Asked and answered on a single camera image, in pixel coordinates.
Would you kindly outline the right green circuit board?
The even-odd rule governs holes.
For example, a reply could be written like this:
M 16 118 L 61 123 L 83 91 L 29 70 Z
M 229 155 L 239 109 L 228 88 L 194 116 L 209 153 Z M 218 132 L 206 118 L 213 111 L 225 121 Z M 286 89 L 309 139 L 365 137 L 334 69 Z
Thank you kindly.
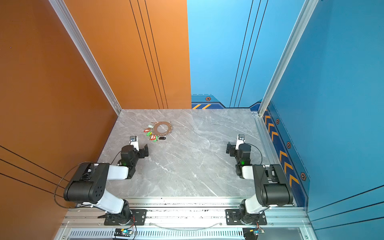
M 263 229 L 243 228 L 243 236 L 245 240 L 258 240 L 259 236 L 264 233 L 265 231 Z

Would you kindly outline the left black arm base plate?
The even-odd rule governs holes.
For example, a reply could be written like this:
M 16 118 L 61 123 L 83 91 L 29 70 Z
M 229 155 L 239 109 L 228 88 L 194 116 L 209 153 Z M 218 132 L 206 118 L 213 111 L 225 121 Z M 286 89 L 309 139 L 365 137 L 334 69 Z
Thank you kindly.
M 123 211 L 120 214 L 105 214 L 99 216 L 99 219 L 104 218 L 105 226 L 143 226 L 147 218 L 147 210 L 133 209 Z

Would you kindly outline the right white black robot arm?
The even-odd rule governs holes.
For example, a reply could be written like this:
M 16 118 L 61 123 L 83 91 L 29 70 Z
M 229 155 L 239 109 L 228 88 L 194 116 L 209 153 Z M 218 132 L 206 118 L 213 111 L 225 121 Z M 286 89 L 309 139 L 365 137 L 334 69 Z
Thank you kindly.
M 250 144 L 227 144 L 226 153 L 236 159 L 235 170 L 241 179 L 254 182 L 255 193 L 242 200 L 237 209 L 226 210 L 227 225 L 267 225 L 265 211 L 291 205 L 294 195 L 279 164 L 252 164 Z

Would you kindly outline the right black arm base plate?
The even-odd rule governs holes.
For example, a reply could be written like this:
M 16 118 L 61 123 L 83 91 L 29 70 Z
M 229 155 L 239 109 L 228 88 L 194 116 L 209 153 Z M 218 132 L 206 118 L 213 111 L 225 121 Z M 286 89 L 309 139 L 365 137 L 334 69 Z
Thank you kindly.
M 265 216 L 265 213 L 261 214 L 248 214 L 248 213 L 241 213 L 239 209 L 226 209 L 226 223 L 229 226 L 235 226 L 235 225 L 259 225 L 259 226 L 266 226 L 267 218 Z

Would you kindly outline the left aluminium corner post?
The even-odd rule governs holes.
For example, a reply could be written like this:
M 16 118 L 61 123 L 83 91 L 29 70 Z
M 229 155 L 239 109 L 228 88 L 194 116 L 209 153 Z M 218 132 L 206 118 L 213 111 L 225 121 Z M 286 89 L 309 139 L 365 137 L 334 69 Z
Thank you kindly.
M 89 70 L 93 74 L 95 80 L 99 84 L 110 105 L 114 109 L 115 113 L 119 115 L 122 111 L 122 107 L 119 104 L 112 88 L 110 87 L 73 16 L 71 15 L 66 3 L 63 0 L 49 0 L 49 2 L 59 17 L 64 28 L 66 29 L 67 33 L 69 34 L 71 40 L 75 44 L 77 50 L 81 54 Z

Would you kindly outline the bunch of coloured key tags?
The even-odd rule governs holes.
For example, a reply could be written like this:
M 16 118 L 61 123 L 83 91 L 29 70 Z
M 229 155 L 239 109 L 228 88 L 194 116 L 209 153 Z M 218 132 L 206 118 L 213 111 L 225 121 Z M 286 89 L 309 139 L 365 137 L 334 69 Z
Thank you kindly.
M 146 129 L 144 129 L 144 133 L 149 138 L 149 141 L 152 141 L 152 142 L 158 142 L 158 141 L 166 139 L 166 136 L 165 137 L 159 137 L 159 136 L 156 136 L 153 134 L 153 125 L 148 125 L 148 127 Z

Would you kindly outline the green circuit board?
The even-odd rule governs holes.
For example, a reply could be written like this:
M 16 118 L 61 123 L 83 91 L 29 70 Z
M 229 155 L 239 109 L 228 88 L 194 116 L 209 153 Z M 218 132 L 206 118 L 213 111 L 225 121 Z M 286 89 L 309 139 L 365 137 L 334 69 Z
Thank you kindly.
M 265 231 L 263 229 L 243 228 L 243 236 L 245 240 L 258 240 L 259 236 L 264 233 Z
M 134 237 L 135 237 L 135 232 L 133 229 L 116 228 L 114 231 L 113 239 L 115 239 L 115 240 L 133 240 Z

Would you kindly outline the aluminium corner post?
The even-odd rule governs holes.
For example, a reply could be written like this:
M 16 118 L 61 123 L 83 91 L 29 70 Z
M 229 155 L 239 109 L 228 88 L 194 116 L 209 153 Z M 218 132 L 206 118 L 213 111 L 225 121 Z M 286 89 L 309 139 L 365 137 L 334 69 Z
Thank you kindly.
M 93 74 L 95 80 L 99 84 L 110 105 L 114 109 L 115 113 L 119 115 L 122 111 L 122 107 L 119 104 L 112 88 L 110 87 L 73 16 L 71 15 L 66 3 L 63 0 L 49 0 L 49 2 L 59 17 L 64 28 L 66 29 L 67 33 L 69 34 L 71 40 L 75 44 L 77 50 L 81 54 L 89 70 Z
M 276 70 L 271 78 L 271 81 L 267 87 L 262 103 L 258 110 L 259 117 L 263 117 L 268 105 L 270 104 L 272 97 L 286 71 L 286 68 L 297 48 L 298 43 L 316 9 L 319 0 L 307 0 L 300 11 L 300 14 L 295 22 L 293 30 L 278 62 Z

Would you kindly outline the right aluminium corner post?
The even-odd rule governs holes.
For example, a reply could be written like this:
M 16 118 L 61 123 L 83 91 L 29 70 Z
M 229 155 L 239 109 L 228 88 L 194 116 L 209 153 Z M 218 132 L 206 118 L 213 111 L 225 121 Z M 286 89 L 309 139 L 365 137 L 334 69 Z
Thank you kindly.
M 297 48 L 298 43 L 316 9 L 319 0 L 307 0 L 300 11 L 300 14 L 295 22 L 293 30 L 278 62 L 276 70 L 271 78 L 271 81 L 267 87 L 262 103 L 258 110 L 259 117 L 263 117 L 268 105 L 270 104 L 272 97 L 286 71 L 286 68 Z

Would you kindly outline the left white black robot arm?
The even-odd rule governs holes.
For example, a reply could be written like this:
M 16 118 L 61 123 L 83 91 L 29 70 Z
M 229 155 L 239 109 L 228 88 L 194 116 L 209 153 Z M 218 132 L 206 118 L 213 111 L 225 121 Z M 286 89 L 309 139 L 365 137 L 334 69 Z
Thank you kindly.
M 106 190 L 107 181 L 130 180 L 136 172 L 140 159 L 149 156 L 149 147 L 138 149 L 133 145 L 122 147 L 121 160 L 116 165 L 84 162 L 67 184 L 63 198 L 80 207 L 94 207 L 105 212 L 99 216 L 105 226 L 143 226 L 147 210 L 131 210 L 129 202 Z

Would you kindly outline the left green circuit board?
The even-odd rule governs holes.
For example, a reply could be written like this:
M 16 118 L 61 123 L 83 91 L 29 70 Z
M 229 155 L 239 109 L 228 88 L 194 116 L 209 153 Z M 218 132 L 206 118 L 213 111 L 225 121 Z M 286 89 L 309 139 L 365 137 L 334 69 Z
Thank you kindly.
M 114 231 L 113 239 L 115 239 L 115 240 L 133 240 L 134 237 L 135 237 L 135 232 L 133 229 L 116 228 Z

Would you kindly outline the aluminium rail frame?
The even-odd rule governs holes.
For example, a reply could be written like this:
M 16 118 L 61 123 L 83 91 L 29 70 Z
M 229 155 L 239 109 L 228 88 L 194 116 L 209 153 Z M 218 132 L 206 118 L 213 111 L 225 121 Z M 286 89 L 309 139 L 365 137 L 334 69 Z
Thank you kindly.
M 240 197 L 129 198 L 131 210 L 147 210 L 143 226 L 105 226 L 95 208 L 69 210 L 57 240 L 114 240 L 116 228 L 133 229 L 133 240 L 244 240 L 243 228 L 263 229 L 258 240 L 314 240 L 315 231 L 303 208 L 292 205 L 265 211 L 266 226 L 226 223 L 226 209 L 237 209 Z

